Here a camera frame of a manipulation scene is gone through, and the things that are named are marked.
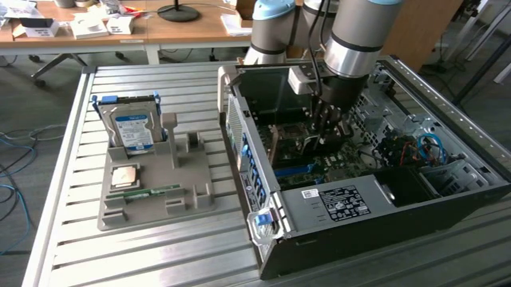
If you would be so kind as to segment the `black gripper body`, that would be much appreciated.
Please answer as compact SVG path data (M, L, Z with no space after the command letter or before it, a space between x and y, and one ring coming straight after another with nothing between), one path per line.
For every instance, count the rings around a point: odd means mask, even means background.
M322 78L320 99L342 112L350 112L358 102L368 80L368 75L359 78L346 78L342 76Z

